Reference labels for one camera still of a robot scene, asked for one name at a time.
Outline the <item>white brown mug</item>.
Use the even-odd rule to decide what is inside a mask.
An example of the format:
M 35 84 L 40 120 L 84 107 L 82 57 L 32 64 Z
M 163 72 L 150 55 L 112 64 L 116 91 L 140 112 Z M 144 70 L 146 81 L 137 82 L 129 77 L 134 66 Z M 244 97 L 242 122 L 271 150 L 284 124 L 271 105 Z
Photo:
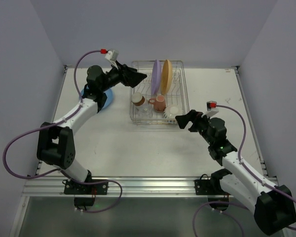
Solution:
M 146 98 L 140 92 L 135 92 L 134 94 L 132 94 L 132 96 L 131 96 L 131 102 L 136 107 L 140 107 L 142 105 L 147 104 Z

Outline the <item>blue plate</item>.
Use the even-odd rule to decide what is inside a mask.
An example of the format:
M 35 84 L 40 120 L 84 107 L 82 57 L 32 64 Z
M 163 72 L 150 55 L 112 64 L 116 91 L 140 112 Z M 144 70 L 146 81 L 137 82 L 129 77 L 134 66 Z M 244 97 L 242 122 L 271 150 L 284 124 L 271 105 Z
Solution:
M 105 104 L 102 107 L 102 110 L 107 108 L 113 102 L 113 99 L 114 99 L 113 90 L 111 88 L 106 90 L 104 93 L 106 94 L 107 99 L 106 99 Z M 84 87 L 84 89 L 81 90 L 81 95 L 82 95 L 83 99 L 84 98 L 88 98 L 91 100 L 95 99 L 95 95 L 90 92 L 89 87 L 87 85 Z

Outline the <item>purple plate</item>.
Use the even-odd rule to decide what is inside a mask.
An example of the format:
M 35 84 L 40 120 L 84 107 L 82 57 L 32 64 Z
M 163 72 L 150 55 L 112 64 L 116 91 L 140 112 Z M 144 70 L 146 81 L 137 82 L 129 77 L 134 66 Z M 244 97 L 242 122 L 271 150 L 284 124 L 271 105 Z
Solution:
M 151 74 L 151 94 L 156 95 L 161 83 L 161 62 L 155 60 Z

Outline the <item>yellow plate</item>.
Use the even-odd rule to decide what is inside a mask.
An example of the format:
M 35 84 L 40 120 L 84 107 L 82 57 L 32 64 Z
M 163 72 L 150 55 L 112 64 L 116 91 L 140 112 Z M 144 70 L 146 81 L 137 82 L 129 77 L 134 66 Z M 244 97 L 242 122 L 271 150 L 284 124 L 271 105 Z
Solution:
M 161 72 L 160 91 L 162 95 L 166 95 L 172 84 L 173 69 L 170 60 L 165 60 Z

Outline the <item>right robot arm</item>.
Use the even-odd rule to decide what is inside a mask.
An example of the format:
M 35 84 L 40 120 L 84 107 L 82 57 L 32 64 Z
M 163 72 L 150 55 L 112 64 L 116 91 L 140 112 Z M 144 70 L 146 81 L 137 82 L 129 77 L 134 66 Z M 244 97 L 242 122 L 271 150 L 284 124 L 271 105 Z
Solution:
M 213 160 L 222 169 L 211 175 L 211 182 L 217 190 L 234 196 L 254 216 L 260 230 L 266 235 L 288 227 L 296 222 L 296 210 L 292 193 L 285 185 L 277 186 L 255 171 L 240 156 L 227 139 L 227 128 L 221 118 L 212 118 L 209 112 L 195 110 L 176 116 L 181 129 L 191 122 L 190 132 L 198 132 L 209 144 Z

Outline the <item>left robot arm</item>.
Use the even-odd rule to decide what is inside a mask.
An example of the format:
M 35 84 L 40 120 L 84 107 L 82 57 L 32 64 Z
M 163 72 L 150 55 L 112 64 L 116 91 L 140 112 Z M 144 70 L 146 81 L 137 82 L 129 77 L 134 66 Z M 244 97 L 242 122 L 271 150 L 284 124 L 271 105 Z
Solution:
M 103 109 L 108 98 L 105 93 L 108 89 L 119 83 L 134 88 L 146 77 L 146 74 L 127 65 L 117 65 L 109 72 L 104 72 L 98 65 L 89 67 L 86 85 L 78 104 L 55 123 L 45 122 L 41 125 L 37 158 L 60 169 L 64 175 L 79 184 L 90 183 L 90 171 L 75 159 L 75 133 Z

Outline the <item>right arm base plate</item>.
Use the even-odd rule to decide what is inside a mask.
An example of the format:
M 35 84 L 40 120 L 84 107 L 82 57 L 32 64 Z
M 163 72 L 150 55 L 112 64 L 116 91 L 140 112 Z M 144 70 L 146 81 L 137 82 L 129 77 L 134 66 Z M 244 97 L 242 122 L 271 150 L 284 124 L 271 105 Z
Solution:
M 208 202 L 229 202 L 229 194 L 215 190 L 207 174 L 194 180 L 194 189 L 197 196 L 207 196 Z

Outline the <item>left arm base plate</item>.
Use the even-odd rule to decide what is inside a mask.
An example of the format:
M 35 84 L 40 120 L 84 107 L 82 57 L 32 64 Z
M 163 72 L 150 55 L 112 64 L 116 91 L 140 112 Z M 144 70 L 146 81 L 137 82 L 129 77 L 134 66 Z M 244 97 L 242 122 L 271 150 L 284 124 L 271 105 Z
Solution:
M 96 185 L 86 185 L 74 182 L 67 174 L 67 180 L 63 180 L 65 185 L 64 194 L 66 195 L 91 195 L 91 197 L 75 197 L 74 206 L 83 210 L 88 210 L 95 204 L 96 195 L 106 195 L 108 191 L 108 181 Z

